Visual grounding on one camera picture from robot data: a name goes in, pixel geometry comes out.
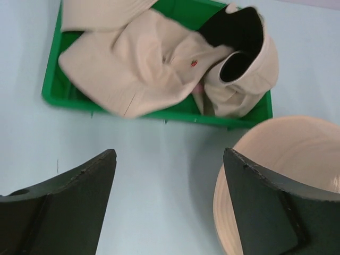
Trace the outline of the beige logo bucket hat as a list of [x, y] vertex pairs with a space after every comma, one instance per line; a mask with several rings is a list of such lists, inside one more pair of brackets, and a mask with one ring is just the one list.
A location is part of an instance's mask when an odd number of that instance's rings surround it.
[[61, 31], [111, 31], [150, 9], [156, 0], [65, 0]]

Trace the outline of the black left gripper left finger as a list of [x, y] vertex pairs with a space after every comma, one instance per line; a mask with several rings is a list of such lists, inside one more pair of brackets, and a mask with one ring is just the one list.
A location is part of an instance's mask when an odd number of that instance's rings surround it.
[[1, 196], [1, 254], [95, 254], [115, 169], [116, 152], [108, 149]]

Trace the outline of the beige bucket hat pink lining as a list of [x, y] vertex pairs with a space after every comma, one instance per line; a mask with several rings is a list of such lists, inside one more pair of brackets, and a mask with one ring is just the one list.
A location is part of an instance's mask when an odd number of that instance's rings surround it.
[[[339, 126], [310, 116], [272, 118], [251, 128], [231, 149], [305, 185], [339, 194]], [[244, 254], [223, 164], [213, 214], [226, 254]]]

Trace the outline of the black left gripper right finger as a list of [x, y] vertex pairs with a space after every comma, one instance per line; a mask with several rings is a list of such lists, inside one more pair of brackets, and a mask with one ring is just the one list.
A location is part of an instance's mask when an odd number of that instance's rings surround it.
[[339, 254], [339, 194], [294, 181], [224, 151], [244, 254]]

